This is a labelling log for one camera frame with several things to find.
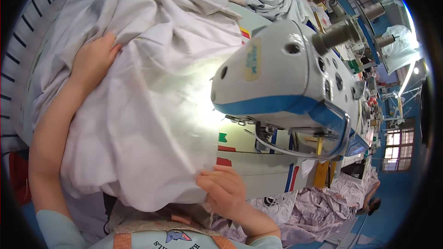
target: right hand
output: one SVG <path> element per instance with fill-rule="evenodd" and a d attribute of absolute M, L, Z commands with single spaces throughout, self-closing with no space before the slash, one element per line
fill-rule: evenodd
<path fill-rule="evenodd" d="M 84 44 L 75 55 L 69 81 L 81 88 L 87 96 L 100 83 L 114 62 L 121 44 L 113 46 L 116 36 L 107 33 Z"/>
<path fill-rule="evenodd" d="M 243 179 L 232 167 L 214 165 L 214 169 L 212 172 L 202 170 L 196 183 L 208 193 L 207 202 L 216 214 L 238 221 L 250 207 Z"/>

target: thread spool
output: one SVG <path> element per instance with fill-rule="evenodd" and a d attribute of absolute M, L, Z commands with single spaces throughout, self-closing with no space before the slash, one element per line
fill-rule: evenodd
<path fill-rule="evenodd" d="M 391 43 L 395 42 L 395 37 L 394 35 L 389 35 L 389 36 L 382 36 L 376 39 L 378 46 L 380 48 L 385 47 L 387 45 L 390 45 Z"/>
<path fill-rule="evenodd" d="M 373 21 L 374 19 L 378 18 L 381 15 L 385 14 L 385 9 L 380 4 L 380 2 L 375 3 L 368 8 L 364 8 L 363 12 L 368 17 L 369 21 Z"/>

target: woman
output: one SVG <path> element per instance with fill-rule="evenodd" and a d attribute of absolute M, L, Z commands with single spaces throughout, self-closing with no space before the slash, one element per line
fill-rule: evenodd
<path fill-rule="evenodd" d="M 80 48 L 69 80 L 34 131 L 29 184 L 37 221 L 50 249 L 89 247 L 73 223 L 63 197 L 60 165 L 75 112 L 106 75 L 121 48 L 119 44 L 113 46 L 115 38 L 114 34 L 107 33 Z M 216 165 L 214 169 L 202 171 L 196 183 L 208 193 L 207 202 L 215 213 L 242 226 L 248 236 L 247 245 L 176 218 L 119 225 L 116 232 L 89 248 L 282 248 L 280 230 L 274 221 L 246 203 L 242 178 L 231 167 Z"/>

